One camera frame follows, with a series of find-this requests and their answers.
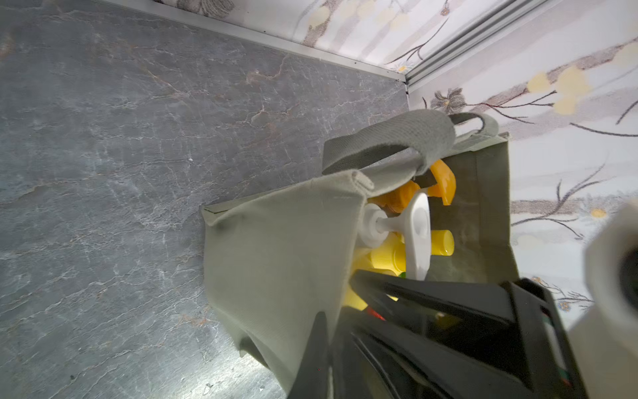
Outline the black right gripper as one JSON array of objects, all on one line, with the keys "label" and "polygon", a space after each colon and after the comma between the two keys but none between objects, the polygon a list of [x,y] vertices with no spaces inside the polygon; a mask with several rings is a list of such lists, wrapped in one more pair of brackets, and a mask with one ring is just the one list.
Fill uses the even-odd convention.
[{"label": "black right gripper", "polygon": [[[531,279],[496,284],[430,282],[358,270],[350,286],[382,321],[347,308],[342,317],[451,398],[587,398],[551,293]],[[520,381],[505,372],[392,324],[410,320],[411,304],[463,320],[512,324],[521,342]]]}]

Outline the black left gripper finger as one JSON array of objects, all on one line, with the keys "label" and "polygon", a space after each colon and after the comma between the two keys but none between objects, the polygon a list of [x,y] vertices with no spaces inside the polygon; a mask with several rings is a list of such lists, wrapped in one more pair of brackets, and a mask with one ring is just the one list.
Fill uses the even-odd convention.
[{"label": "black left gripper finger", "polygon": [[330,345],[327,317],[324,312],[319,312],[314,319],[297,377],[287,399],[328,398],[329,376]]}]

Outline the orange bottle yellow cap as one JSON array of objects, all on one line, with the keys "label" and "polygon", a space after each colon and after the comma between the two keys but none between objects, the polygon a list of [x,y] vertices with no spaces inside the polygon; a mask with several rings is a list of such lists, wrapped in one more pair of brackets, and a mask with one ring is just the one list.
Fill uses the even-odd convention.
[{"label": "orange bottle yellow cap", "polygon": [[431,254],[450,257],[455,252],[455,238],[450,230],[431,231]]}]

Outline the large yellow pump soap bottle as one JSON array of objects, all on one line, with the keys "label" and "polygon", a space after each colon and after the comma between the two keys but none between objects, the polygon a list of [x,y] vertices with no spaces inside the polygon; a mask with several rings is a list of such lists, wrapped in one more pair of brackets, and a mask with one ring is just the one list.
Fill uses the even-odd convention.
[{"label": "large yellow pump soap bottle", "polygon": [[357,230],[351,272],[370,271],[423,281],[432,256],[430,204],[419,192],[398,216],[367,204]]}]

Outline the green fabric shopping bag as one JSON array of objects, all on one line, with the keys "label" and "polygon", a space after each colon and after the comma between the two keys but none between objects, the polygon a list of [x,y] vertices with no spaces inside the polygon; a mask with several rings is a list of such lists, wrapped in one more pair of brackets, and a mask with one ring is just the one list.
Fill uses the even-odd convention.
[{"label": "green fabric shopping bag", "polygon": [[207,299],[239,352],[289,392],[317,314],[334,333],[347,297],[357,225],[367,202],[414,181],[435,182],[444,161],[458,184],[454,201],[430,201],[435,229],[457,249],[434,256],[427,281],[496,283],[518,277],[510,244],[509,135],[491,116],[457,136],[471,113],[408,111],[327,141],[316,179],[204,208]]}]

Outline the large orange pump soap bottle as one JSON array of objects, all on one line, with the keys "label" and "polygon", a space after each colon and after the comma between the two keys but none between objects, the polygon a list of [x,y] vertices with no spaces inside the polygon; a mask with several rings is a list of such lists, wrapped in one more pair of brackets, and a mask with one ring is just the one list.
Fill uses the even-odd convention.
[{"label": "large orange pump soap bottle", "polygon": [[440,198],[443,206],[452,205],[457,189],[453,171],[442,160],[438,160],[430,167],[430,172],[435,178],[433,186],[421,188],[415,181],[408,181],[389,193],[369,199],[368,202],[394,214],[401,214],[417,194]]}]

